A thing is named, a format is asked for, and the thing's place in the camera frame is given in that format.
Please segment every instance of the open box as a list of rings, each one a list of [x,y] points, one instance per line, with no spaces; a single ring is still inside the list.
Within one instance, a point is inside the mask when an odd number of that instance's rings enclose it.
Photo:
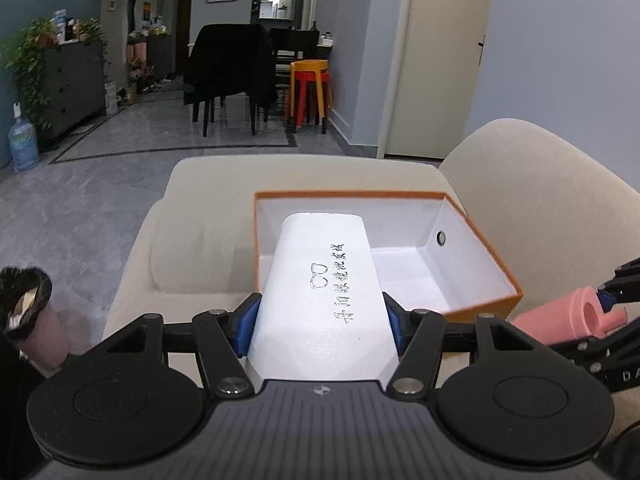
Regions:
[[[479,312],[507,316],[520,286],[472,221],[444,192],[261,191],[255,194],[256,290],[261,292],[282,223],[302,212],[360,216],[378,281],[405,310],[450,321]]]

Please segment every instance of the gray ribbed panel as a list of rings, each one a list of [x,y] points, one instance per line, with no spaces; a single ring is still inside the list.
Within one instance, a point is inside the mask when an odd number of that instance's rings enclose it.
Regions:
[[[397,402],[376,383],[271,381],[253,399],[224,402],[204,430],[168,456],[128,470],[51,463],[38,480],[597,480],[593,463],[517,472],[479,461],[443,435],[426,407]]]

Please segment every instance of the yellow stool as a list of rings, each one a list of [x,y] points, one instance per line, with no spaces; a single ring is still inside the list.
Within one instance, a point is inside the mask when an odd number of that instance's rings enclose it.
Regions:
[[[294,92],[296,89],[296,79],[301,81],[301,89],[300,89],[300,100],[301,103],[304,100],[304,92],[306,92],[306,83],[307,81],[311,81],[311,78],[296,77],[296,72],[305,72],[305,73],[313,73],[314,79],[316,80],[316,95],[318,96],[318,113],[321,118],[324,118],[324,94],[322,93],[322,72],[325,73],[329,70],[329,62],[325,59],[303,59],[300,61],[294,61],[291,63],[291,77],[290,77],[290,87],[289,87],[289,117],[295,115],[295,99]],[[329,108],[332,105],[332,96],[331,89],[328,88],[328,105]]]

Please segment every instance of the beige sofa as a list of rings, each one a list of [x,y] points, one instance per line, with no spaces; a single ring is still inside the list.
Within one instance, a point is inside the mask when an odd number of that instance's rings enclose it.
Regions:
[[[522,286],[516,312],[598,285],[617,265],[640,256],[640,195],[577,148],[524,121],[485,125],[439,170],[322,155],[190,158],[175,167],[164,198],[146,216],[104,336],[145,312],[185,322],[241,303],[254,284],[254,192],[275,189],[449,193]],[[192,356],[171,356],[170,365],[199,381]],[[634,393],[616,395],[615,431],[635,418]]]

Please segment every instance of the mirror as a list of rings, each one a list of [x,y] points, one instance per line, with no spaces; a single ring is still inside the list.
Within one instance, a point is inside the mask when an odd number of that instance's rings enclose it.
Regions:
[[[261,20],[292,20],[293,0],[260,0]]]

